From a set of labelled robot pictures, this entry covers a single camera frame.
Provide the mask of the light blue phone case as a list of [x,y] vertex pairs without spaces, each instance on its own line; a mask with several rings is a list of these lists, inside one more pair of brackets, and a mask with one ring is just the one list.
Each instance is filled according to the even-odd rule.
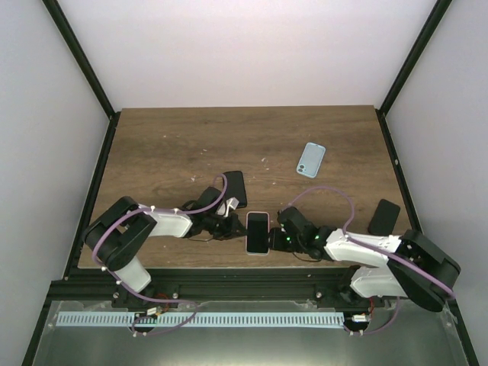
[[317,143],[308,142],[297,163],[296,172],[308,178],[315,178],[319,172],[326,148]]

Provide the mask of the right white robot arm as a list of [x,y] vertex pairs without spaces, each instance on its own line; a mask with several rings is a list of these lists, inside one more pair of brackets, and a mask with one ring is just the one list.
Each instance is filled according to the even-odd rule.
[[357,265],[339,287],[339,298],[347,307],[369,297],[403,297],[439,312],[454,298],[460,265],[419,231],[374,236],[315,226],[293,206],[279,211],[278,224],[268,235],[269,249]]

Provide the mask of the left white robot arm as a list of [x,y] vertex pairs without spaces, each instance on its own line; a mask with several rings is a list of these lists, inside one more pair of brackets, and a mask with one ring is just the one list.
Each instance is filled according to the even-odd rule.
[[236,210],[247,206],[246,190],[227,188],[223,193],[208,187],[197,200],[174,209],[158,210],[124,196],[95,220],[82,234],[96,260],[128,285],[129,298],[140,308],[156,298],[151,276],[136,257],[149,237],[190,239],[207,232],[215,240],[246,235]]

